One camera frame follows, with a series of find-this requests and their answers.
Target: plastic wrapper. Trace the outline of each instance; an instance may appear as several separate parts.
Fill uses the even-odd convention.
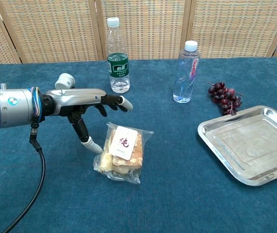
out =
[[[140,184],[144,146],[154,132],[121,127],[110,122],[107,125],[104,150],[94,158],[94,170],[115,181]]]

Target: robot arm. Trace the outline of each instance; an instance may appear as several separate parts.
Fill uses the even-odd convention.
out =
[[[103,105],[113,110],[132,110],[132,104],[123,96],[107,95],[100,89],[50,90],[41,94],[38,88],[0,89],[0,128],[42,122],[47,116],[69,119],[81,143],[89,150],[101,153],[102,148],[92,141],[81,118],[88,107],[94,106],[106,117]]]

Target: metal tray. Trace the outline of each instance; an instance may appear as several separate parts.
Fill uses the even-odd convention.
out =
[[[277,178],[277,111],[255,106],[201,123],[198,133],[244,184],[259,186]]]

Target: blue felt surface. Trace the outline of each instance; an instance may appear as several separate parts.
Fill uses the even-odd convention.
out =
[[[107,126],[154,131],[145,147],[141,185],[114,182],[93,170],[94,154],[79,142],[64,117],[47,117],[39,128],[47,162],[42,191],[12,232],[277,232],[277,179],[263,186],[240,183],[198,136],[198,125],[219,117],[208,81],[224,81],[244,93],[242,109],[277,109],[277,58],[202,59],[188,104],[172,99],[176,60],[131,61],[125,96],[131,113],[96,109],[84,115],[90,135],[104,144]],[[68,72],[76,87],[112,94],[107,63],[0,65],[10,88],[53,89]],[[0,231],[32,198],[40,159],[28,143],[29,126],[0,130]]]

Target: bread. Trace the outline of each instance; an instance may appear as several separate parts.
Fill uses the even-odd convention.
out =
[[[127,174],[132,170],[140,169],[143,163],[142,135],[138,132],[138,136],[137,136],[130,160],[125,160],[108,153],[109,146],[112,142],[114,135],[115,135],[115,131],[112,131],[111,137],[109,138],[107,144],[105,145],[105,149],[101,157],[100,170],[115,171],[120,174]]]
[[[143,163],[143,143],[142,135],[138,133],[130,160],[125,160],[117,156],[113,156],[113,171],[121,174],[128,173],[130,170],[140,169]]]

